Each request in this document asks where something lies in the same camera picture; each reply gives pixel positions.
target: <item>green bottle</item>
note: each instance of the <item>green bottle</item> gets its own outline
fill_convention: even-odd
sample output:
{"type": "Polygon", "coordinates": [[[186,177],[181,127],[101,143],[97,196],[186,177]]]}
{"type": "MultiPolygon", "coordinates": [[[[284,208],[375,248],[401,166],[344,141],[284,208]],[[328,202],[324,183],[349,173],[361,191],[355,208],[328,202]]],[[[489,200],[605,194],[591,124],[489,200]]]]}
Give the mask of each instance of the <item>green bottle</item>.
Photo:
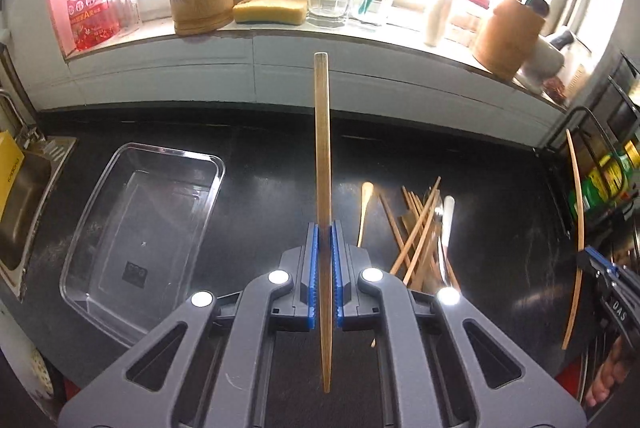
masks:
{"type": "MultiPolygon", "coordinates": [[[[620,202],[629,199],[629,180],[634,169],[638,166],[640,166],[640,154],[631,141],[625,145],[623,153],[617,153],[613,157],[610,154],[604,156],[600,160],[604,180],[598,169],[594,168],[580,183],[584,213],[593,213],[595,208],[604,204],[615,207],[620,202]]],[[[569,194],[569,206],[572,215],[576,218],[578,209],[574,190],[569,194]]]]}

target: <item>wooden stick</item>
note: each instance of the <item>wooden stick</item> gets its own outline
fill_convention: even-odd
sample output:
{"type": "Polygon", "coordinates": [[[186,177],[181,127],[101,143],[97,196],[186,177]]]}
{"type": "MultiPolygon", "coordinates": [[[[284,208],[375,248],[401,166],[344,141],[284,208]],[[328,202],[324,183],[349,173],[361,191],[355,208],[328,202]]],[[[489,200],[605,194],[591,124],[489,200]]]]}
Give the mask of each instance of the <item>wooden stick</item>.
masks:
{"type": "MultiPolygon", "coordinates": [[[[398,245],[398,249],[402,249],[402,246],[404,246],[404,242],[402,241],[400,230],[398,229],[398,225],[396,224],[396,220],[394,219],[393,213],[391,213],[391,208],[389,207],[389,203],[386,202],[386,197],[382,194],[382,192],[380,192],[380,202],[382,202],[382,207],[385,209],[386,220],[389,221],[389,225],[391,226],[391,231],[394,234],[394,238],[396,240],[396,244],[398,245]]],[[[407,267],[409,267],[409,264],[411,264],[411,260],[409,259],[408,255],[404,258],[404,263],[406,264],[407,267]]]]}
{"type": "Polygon", "coordinates": [[[455,290],[460,292],[460,284],[458,283],[458,279],[456,278],[456,274],[453,272],[453,268],[451,267],[451,264],[449,263],[449,257],[446,256],[444,261],[447,264],[447,273],[449,273],[449,280],[451,280],[451,286],[455,290]]]}
{"type": "Polygon", "coordinates": [[[420,200],[420,197],[418,197],[415,193],[411,192],[410,193],[411,197],[414,199],[414,207],[415,207],[415,211],[420,214],[420,212],[422,211],[422,209],[424,208],[424,206],[422,205],[422,201],[420,200]]]}
{"type": "Polygon", "coordinates": [[[404,186],[402,186],[402,195],[404,196],[404,202],[406,202],[406,207],[409,208],[409,210],[411,210],[411,203],[413,201],[409,196],[409,192],[406,190],[404,186]]]}
{"type": "Polygon", "coordinates": [[[418,234],[418,230],[420,230],[420,225],[422,224],[423,220],[427,216],[427,213],[431,209],[431,203],[433,202],[433,197],[439,185],[440,185],[440,177],[436,179],[436,182],[433,185],[433,188],[431,189],[431,193],[429,194],[429,198],[427,199],[427,202],[424,205],[424,208],[422,209],[422,212],[420,213],[418,220],[415,221],[415,226],[412,232],[409,234],[409,238],[404,243],[404,248],[400,250],[400,253],[398,254],[398,257],[396,258],[396,261],[391,267],[391,271],[389,271],[389,273],[396,274],[398,272],[398,269],[400,269],[400,266],[402,265],[402,261],[404,260],[405,256],[409,252],[409,249],[411,248],[411,244],[413,243],[415,236],[418,234]]]}
{"type": "Polygon", "coordinates": [[[320,268],[320,351],[322,388],[331,390],[334,337],[334,282],[331,264],[331,134],[329,127],[329,60],[326,53],[314,55],[314,99],[316,104],[316,206],[318,211],[318,265],[320,268]]]}
{"type": "MultiPolygon", "coordinates": [[[[574,170],[575,185],[575,203],[578,215],[578,251],[584,249],[584,208],[582,204],[582,185],[580,184],[580,172],[578,171],[578,161],[575,157],[574,142],[571,139],[569,129],[566,130],[566,142],[569,145],[569,154],[571,155],[571,166],[574,170]]],[[[575,315],[578,312],[578,302],[580,300],[580,290],[582,287],[582,270],[578,267],[575,270],[574,297],[571,302],[571,311],[569,312],[569,321],[564,331],[564,340],[562,341],[562,350],[566,350],[574,332],[575,315]]]]}
{"type": "MultiPolygon", "coordinates": [[[[424,236],[425,232],[429,229],[429,224],[431,222],[431,219],[433,218],[433,212],[435,211],[435,206],[432,206],[432,202],[435,202],[435,193],[436,193],[439,185],[440,185],[440,177],[438,177],[436,179],[436,182],[433,185],[433,188],[431,189],[431,193],[429,194],[429,198],[425,202],[424,208],[422,209],[422,212],[418,216],[418,219],[415,221],[415,226],[412,229],[412,232],[409,234],[409,238],[404,243],[404,246],[400,250],[400,254],[398,255],[398,258],[396,258],[396,261],[394,262],[393,267],[391,268],[391,271],[389,271],[389,273],[396,274],[398,272],[398,269],[400,269],[400,266],[402,265],[402,261],[404,259],[408,258],[408,253],[409,253],[409,249],[411,249],[411,244],[413,243],[414,238],[417,235],[418,230],[420,229],[420,225],[422,224],[422,221],[424,220],[424,217],[427,215],[427,212],[431,209],[432,210],[431,217],[428,219],[428,224],[427,224],[426,229],[422,230],[422,236],[424,236]]],[[[418,242],[418,247],[419,248],[422,247],[420,242],[418,242]]],[[[407,275],[408,275],[409,278],[411,278],[411,274],[414,271],[415,265],[418,262],[418,258],[419,258],[418,254],[419,253],[420,253],[420,250],[417,249],[415,251],[414,257],[411,260],[411,263],[409,264],[409,267],[406,270],[406,275],[404,276],[405,278],[407,278],[407,275]]],[[[376,340],[374,338],[374,340],[371,342],[371,347],[373,348],[375,346],[376,346],[376,340]]]]}
{"type": "Polygon", "coordinates": [[[414,276],[411,278],[409,289],[422,291],[422,283],[424,282],[424,278],[426,277],[429,268],[431,267],[430,262],[433,261],[433,247],[436,245],[435,241],[438,238],[437,235],[440,234],[438,227],[439,224],[434,221],[431,225],[431,232],[427,233],[427,238],[429,240],[427,242],[427,245],[422,248],[420,260],[418,260],[418,267],[415,270],[414,276]]]}
{"type": "MultiPolygon", "coordinates": [[[[414,197],[417,200],[416,203],[416,207],[418,208],[418,211],[422,211],[422,203],[420,202],[420,197],[418,197],[417,195],[414,194],[414,197]]],[[[453,268],[451,267],[451,264],[449,263],[449,257],[446,256],[445,259],[445,264],[447,264],[447,273],[449,273],[449,279],[451,280],[451,285],[458,291],[460,292],[460,284],[458,283],[458,278],[456,278],[456,274],[453,272],[453,268]]]]}
{"type": "Polygon", "coordinates": [[[442,278],[440,278],[440,268],[436,259],[436,253],[438,251],[438,239],[442,233],[442,225],[436,224],[436,230],[433,236],[429,239],[429,243],[425,249],[427,255],[425,258],[425,267],[423,268],[423,275],[420,282],[420,289],[418,291],[426,292],[429,294],[436,294],[437,291],[444,287],[442,278]]]}
{"type": "Polygon", "coordinates": [[[358,231],[357,247],[362,246],[362,237],[364,235],[364,217],[367,214],[367,204],[373,195],[373,184],[370,182],[362,183],[362,208],[360,210],[360,230],[358,231]]]}
{"type": "Polygon", "coordinates": [[[429,196],[431,202],[429,203],[428,206],[425,206],[422,209],[422,211],[424,212],[424,210],[428,207],[429,216],[427,217],[427,221],[424,223],[424,229],[422,230],[422,234],[420,236],[420,242],[418,242],[418,247],[415,250],[415,255],[411,260],[411,265],[409,266],[409,269],[406,270],[404,279],[402,279],[402,282],[404,283],[404,285],[407,285],[409,283],[409,279],[411,278],[411,275],[414,272],[415,265],[418,263],[418,259],[420,258],[420,252],[422,251],[422,246],[424,245],[424,241],[427,238],[427,233],[431,231],[431,221],[433,220],[433,214],[436,211],[436,204],[438,202],[439,194],[440,192],[438,190],[436,190],[435,192],[432,192],[431,195],[429,196]]]}

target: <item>yellow box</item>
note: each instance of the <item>yellow box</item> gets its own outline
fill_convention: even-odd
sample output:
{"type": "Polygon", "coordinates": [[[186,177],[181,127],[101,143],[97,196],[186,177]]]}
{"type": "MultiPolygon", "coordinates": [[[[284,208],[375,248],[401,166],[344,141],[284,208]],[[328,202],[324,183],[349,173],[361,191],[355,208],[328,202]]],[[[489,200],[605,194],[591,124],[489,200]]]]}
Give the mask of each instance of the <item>yellow box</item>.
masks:
{"type": "Polygon", "coordinates": [[[22,161],[24,154],[11,134],[7,131],[0,132],[0,219],[22,161]]]}

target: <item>wooden chopstick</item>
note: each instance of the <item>wooden chopstick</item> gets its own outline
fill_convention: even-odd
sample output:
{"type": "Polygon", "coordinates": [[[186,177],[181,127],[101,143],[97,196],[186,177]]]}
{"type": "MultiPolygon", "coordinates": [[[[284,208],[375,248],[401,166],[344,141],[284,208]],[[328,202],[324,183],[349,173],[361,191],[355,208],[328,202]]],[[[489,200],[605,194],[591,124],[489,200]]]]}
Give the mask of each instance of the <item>wooden chopstick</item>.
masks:
{"type": "Polygon", "coordinates": [[[411,210],[413,200],[409,196],[409,192],[406,190],[404,186],[402,186],[402,195],[404,196],[404,202],[406,202],[407,207],[409,208],[409,210],[411,210]]]}
{"type": "MultiPolygon", "coordinates": [[[[420,197],[418,197],[415,194],[414,194],[414,197],[415,197],[415,199],[417,199],[416,207],[418,208],[418,211],[421,212],[422,211],[422,203],[420,202],[420,197]]],[[[453,268],[451,267],[451,264],[449,262],[449,257],[445,256],[444,261],[445,261],[445,264],[447,265],[447,273],[449,274],[449,279],[451,280],[451,285],[453,286],[453,288],[455,290],[460,292],[460,284],[458,283],[458,278],[456,278],[456,274],[453,272],[453,268]]]]}
{"type": "MultiPolygon", "coordinates": [[[[571,139],[569,129],[566,130],[566,142],[569,145],[569,154],[571,155],[571,167],[574,171],[575,185],[575,203],[578,215],[578,251],[584,249],[584,207],[582,204],[582,185],[580,184],[580,172],[578,171],[578,160],[575,156],[574,142],[571,139]]],[[[569,312],[569,321],[564,331],[564,340],[562,341],[562,350],[566,350],[574,332],[575,315],[578,312],[578,302],[580,301],[580,290],[582,288],[582,270],[578,267],[575,270],[574,296],[571,302],[571,311],[569,312]]]]}
{"type": "Polygon", "coordinates": [[[427,217],[426,222],[424,223],[424,229],[422,230],[422,234],[420,236],[420,242],[418,242],[418,247],[415,249],[415,255],[411,260],[411,265],[409,266],[409,269],[406,270],[406,274],[402,279],[402,282],[404,283],[404,285],[407,285],[409,283],[409,280],[412,274],[414,273],[415,265],[418,263],[418,259],[420,258],[420,252],[422,251],[422,246],[424,245],[424,241],[426,240],[427,234],[429,233],[429,231],[431,231],[431,221],[433,220],[433,214],[436,211],[436,205],[438,203],[439,195],[440,195],[439,190],[432,191],[431,195],[429,196],[429,199],[431,202],[427,201],[429,205],[425,206],[422,209],[422,212],[424,212],[425,209],[428,207],[429,215],[427,217]]]}
{"type": "MultiPolygon", "coordinates": [[[[394,234],[394,238],[396,240],[396,244],[398,245],[398,249],[402,249],[404,246],[404,242],[402,241],[402,236],[400,235],[400,230],[398,229],[398,225],[396,224],[396,220],[394,219],[393,213],[391,213],[391,208],[389,207],[389,203],[386,202],[386,197],[382,192],[379,193],[380,202],[382,202],[382,207],[385,209],[386,220],[389,221],[389,225],[391,226],[391,231],[394,234]]],[[[409,255],[404,258],[404,263],[407,267],[411,264],[411,259],[409,259],[409,255]]]]}
{"type": "Polygon", "coordinates": [[[414,200],[414,207],[415,207],[415,211],[417,214],[419,214],[422,211],[422,208],[424,207],[422,205],[422,201],[420,200],[420,197],[418,197],[415,193],[410,192],[409,195],[411,195],[411,197],[414,200]]]}
{"type": "Polygon", "coordinates": [[[434,197],[435,192],[438,189],[439,185],[440,185],[440,177],[438,177],[436,179],[436,182],[433,185],[433,188],[431,189],[431,193],[429,194],[429,198],[427,199],[427,202],[424,205],[424,208],[422,209],[422,212],[420,213],[420,216],[418,217],[418,220],[415,221],[415,226],[414,226],[412,232],[409,234],[409,238],[404,243],[404,247],[400,250],[400,253],[398,254],[398,257],[396,258],[396,261],[394,262],[393,266],[391,267],[391,271],[389,271],[389,273],[396,274],[398,272],[398,269],[400,269],[400,266],[402,265],[402,261],[404,260],[404,258],[407,255],[407,253],[409,253],[409,249],[411,248],[411,244],[413,243],[414,238],[418,234],[418,230],[420,230],[420,225],[422,224],[423,220],[426,218],[427,213],[429,213],[429,210],[431,208],[431,203],[433,202],[433,197],[434,197]]]}
{"type": "Polygon", "coordinates": [[[329,58],[314,54],[316,106],[316,206],[318,211],[320,351],[322,388],[331,390],[334,337],[334,278],[331,261],[331,133],[329,125],[329,58]]]}
{"type": "Polygon", "coordinates": [[[424,283],[424,278],[427,276],[430,268],[433,266],[433,250],[436,246],[436,241],[440,234],[439,224],[435,221],[431,224],[431,233],[427,234],[427,238],[429,239],[427,245],[422,249],[422,253],[420,255],[420,260],[418,260],[418,267],[415,270],[415,274],[411,278],[411,282],[409,284],[409,289],[413,289],[415,291],[422,291],[422,284],[424,283]]]}

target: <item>yellow sponge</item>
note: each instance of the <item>yellow sponge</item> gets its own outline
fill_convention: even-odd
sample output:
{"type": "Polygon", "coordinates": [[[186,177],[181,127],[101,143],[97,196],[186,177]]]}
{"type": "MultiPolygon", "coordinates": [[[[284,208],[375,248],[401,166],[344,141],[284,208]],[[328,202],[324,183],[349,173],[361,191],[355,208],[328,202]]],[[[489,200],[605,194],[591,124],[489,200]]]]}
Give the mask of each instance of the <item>yellow sponge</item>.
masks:
{"type": "Polygon", "coordinates": [[[238,23],[273,22],[300,25],[306,18],[306,0],[245,0],[234,7],[238,23]]]}

